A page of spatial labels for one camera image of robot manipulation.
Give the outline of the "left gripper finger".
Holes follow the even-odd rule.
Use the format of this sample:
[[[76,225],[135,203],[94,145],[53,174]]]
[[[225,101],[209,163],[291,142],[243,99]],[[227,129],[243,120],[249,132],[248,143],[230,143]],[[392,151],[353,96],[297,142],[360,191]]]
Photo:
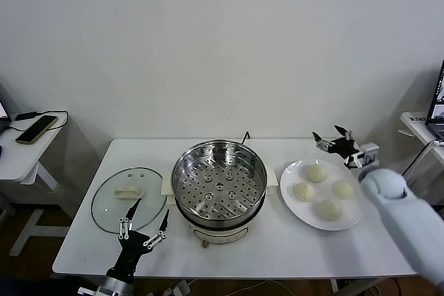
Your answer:
[[[143,243],[143,246],[147,250],[153,250],[159,243],[161,243],[166,237],[166,230],[168,227],[169,209],[166,210],[164,218],[158,228],[157,233],[154,236],[150,236],[147,241]]]
[[[129,239],[129,231],[133,228],[132,220],[141,200],[141,198],[137,199],[136,203],[129,208],[126,215],[119,219],[119,239]]]

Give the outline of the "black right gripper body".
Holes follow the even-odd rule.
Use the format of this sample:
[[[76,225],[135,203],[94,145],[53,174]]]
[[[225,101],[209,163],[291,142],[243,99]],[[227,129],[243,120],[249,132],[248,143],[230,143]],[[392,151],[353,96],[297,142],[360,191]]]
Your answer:
[[[341,137],[329,140],[329,145],[327,149],[328,153],[338,154],[343,158],[345,163],[350,162],[352,156],[359,152],[359,149],[355,147],[355,141],[352,137]]]

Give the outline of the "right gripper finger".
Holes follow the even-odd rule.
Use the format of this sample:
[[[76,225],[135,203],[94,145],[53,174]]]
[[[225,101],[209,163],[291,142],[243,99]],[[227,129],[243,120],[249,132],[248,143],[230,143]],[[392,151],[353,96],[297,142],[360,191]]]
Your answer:
[[[336,131],[341,135],[339,138],[334,140],[334,143],[354,143],[354,138],[352,132],[345,129],[340,125],[334,126]]]
[[[319,149],[328,149],[331,145],[332,142],[327,140],[327,139],[323,139],[320,135],[318,135],[315,132],[312,132],[313,137],[314,137],[314,141],[316,142],[316,147]]]

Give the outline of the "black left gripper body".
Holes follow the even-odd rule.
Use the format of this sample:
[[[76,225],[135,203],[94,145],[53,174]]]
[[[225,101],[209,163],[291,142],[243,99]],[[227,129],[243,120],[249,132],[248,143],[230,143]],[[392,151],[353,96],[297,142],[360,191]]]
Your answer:
[[[115,265],[107,271],[106,276],[134,277],[141,256],[151,252],[148,246],[144,245],[150,239],[150,236],[130,230],[128,238],[123,238],[119,241],[121,252]]]

